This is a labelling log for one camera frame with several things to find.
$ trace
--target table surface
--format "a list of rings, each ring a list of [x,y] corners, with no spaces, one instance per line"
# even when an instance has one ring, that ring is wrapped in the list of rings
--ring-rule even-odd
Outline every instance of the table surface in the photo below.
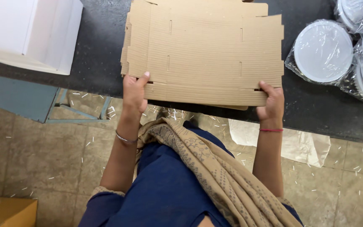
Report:
[[[71,74],[56,75],[0,63],[0,76],[121,98],[120,56],[130,0],[81,0],[84,4]],[[334,19],[331,0],[257,0],[269,4],[269,15],[282,14],[285,25],[281,59],[297,35],[317,19]],[[338,87],[315,85],[285,68],[284,127],[363,142],[363,102]],[[230,110],[196,104],[150,101],[151,104],[258,122],[255,108]]]

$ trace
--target scarf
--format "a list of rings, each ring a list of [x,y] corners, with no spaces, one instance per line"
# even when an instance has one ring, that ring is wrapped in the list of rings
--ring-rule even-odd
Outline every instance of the scarf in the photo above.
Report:
[[[233,227],[300,227],[295,217],[249,170],[222,148],[175,121],[160,118],[139,129],[137,162],[150,142],[171,147]]]

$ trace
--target brown cardboard box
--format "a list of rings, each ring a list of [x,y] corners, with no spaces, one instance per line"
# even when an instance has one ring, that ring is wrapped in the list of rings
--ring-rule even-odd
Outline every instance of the brown cardboard box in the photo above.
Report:
[[[121,52],[121,74],[124,76],[128,73],[128,68],[129,68],[129,63],[127,62],[127,53],[128,53],[128,47],[131,44],[131,31],[132,31],[132,26],[130,23],[130,16],[131,14],[128,13],[127,14],[127,20],[125,23],[125,35],[124,35],[124,44],[123,44],[123,49]],[[247,110],[249,107],[248,106],[226,106],[226,105],[212,105],[212,106],[217,106],[217,107],[223,107],[223,108],[229,108],[229,109],[235,109],[235,110]]]
[[[280,87],[284,70],[281,15],[267,10],[239,0],[135,0],[122,73],[150,71],[148,99],[263,106],[258,81]]]
[[[0,227],[34,227],[37,200],[0,198]]]

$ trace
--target white box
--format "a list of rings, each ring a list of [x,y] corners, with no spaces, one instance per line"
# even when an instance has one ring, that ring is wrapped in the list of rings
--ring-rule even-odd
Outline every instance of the white box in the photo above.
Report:
[[[0,62],[69,75],[82,8],[79,0],[0,0]]]

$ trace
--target tiled floor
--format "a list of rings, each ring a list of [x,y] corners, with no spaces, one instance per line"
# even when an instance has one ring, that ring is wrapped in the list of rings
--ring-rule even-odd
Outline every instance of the tiled floor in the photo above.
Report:
[[[99,96],[81,98],[70,92],[67,102],[71,100],[74,108],[92,115],[98,115],[104,102]],[[121,101],[112,100],[116,115],[100,124],[40,124],[0,109],[0,196],[37,198],[38,227],[77,226],[108,160]],[[157,112],[145,114],[142,124],[154,120]],[[227,119],[197,113],[185,119],[193,115],[202,129],[221,139],[252,170],[256,149],[232,141]],[[53,113],[56,118],[63,116],[73,113]],[[363,143],[340,139],[331,143],[322,168],[283,160],[285,197],[308,227],[363,226]]]

